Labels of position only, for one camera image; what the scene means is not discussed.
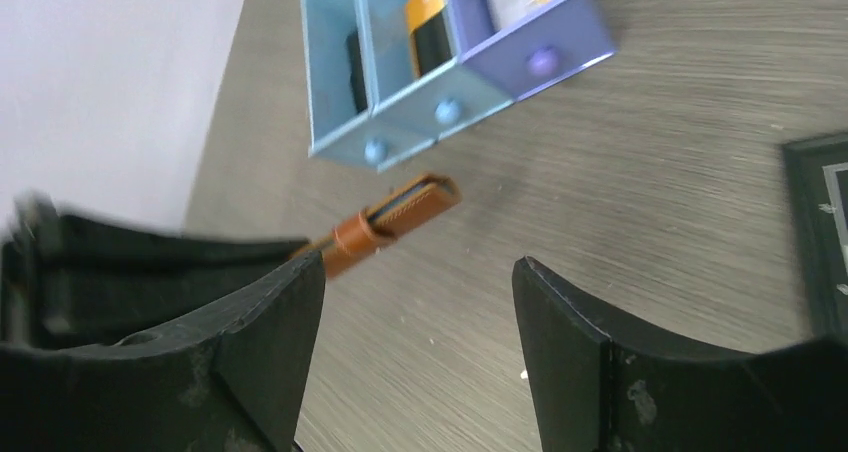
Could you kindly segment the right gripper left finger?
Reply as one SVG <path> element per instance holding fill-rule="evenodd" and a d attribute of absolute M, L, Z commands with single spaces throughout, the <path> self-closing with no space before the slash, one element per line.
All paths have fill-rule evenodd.
<path fill-rule="evenodd" d="M 325 270 L 32 195 L 1 236 L 5 451 L 294 451 Z"/>

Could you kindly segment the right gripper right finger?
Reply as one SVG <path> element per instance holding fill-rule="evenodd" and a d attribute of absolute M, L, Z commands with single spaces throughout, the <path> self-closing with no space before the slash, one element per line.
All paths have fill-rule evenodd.
<path fill-rule="evenodd" d="M 654 325 L 524 257 L 512 291 L 546 451 L 843 451 L 847 338 L 748 353 Z"/>

